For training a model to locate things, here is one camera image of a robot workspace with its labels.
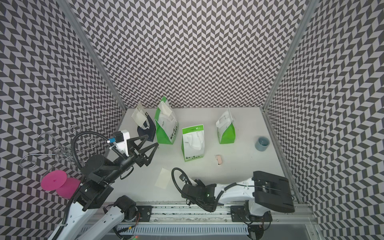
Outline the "navy and cream tote bag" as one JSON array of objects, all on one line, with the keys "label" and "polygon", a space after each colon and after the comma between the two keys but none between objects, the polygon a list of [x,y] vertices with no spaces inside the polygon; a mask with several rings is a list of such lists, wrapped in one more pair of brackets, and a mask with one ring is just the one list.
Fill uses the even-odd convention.
[{"label": "navy and cream tote bag", "polygon": [[148,141],[153,142],[156,135],[156,125],[141,103],[136,106],[132,118],[138,126],[139,136],[148,135]]}]

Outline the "green white tea bag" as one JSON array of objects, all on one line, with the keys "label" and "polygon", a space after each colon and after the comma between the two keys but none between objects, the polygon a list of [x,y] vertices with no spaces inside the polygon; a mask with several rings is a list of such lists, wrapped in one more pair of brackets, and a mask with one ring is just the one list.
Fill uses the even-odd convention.
[{"label": "green white tea bag", "polygon": [[204,125],[197,125],[182,129],[182,152],[185,162],[204,157]]},{"label": "green white tea bag", "polygon": [[219,144],[233,144],[236,140],[234,118],[230,108],[221,115],[216,122]]},{"label": "green white tea bag", "polygon": [[158,143],[173,145],[179,129],[179,122],[166,97],[162,97],[158,104],[155,123]]}]

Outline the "pink stapler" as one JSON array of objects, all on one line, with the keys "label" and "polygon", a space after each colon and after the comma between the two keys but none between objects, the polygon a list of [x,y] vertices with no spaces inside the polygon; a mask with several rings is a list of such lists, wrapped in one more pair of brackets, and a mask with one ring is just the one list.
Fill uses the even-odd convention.
[{"label": "pink stapler", "polygon": [[216,155],[215,157],[216,157],[218,165],[221,166],[223,164],[222,156],[221,155]]}]

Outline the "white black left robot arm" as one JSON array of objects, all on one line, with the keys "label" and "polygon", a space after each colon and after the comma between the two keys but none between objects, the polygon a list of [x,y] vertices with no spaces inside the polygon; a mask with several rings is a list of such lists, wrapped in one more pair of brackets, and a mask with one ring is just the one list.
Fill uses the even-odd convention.
[{"label": "white black left robot arm", "polygon": [[[100,137],[118,157],[112,161],[103,155],[93,155],[82,164],[78,158],[76,144],[83,135]],[[147,135],[131,138],[128,131],[118,131],[111,139],[94,131],[83,131],[73,137],[71,154],[81,171],[84,183],[77,187],[67,203],[62,221],[49,237],[51,240],[100,240],[124,220],[139,220],[136,202],[127,196],[121,196],[101,220],[84,234],[80,234],[83,226],[112,193],[112,184],[116,180],[125,179],[124,173],[132,172],[135,165],[142,167],[151,164],[159,144],[145,146],[147,140]]]}]

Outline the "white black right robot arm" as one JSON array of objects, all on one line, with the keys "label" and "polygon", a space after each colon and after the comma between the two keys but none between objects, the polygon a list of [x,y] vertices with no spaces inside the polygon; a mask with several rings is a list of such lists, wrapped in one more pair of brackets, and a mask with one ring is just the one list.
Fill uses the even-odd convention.
[{"label": "white black right robot arm", "polygon": [[256,220],[266,222],[267,212],[295,212],[289,180],[278,175],[255,171],[242,182],[205,185],[201,180],[190,180],[182,169],[173,168],[171,178],[188,205],[197,205],[209,213],[215,212],[218,206],[244,202],[245,216],[241,221],[247,224]]}]

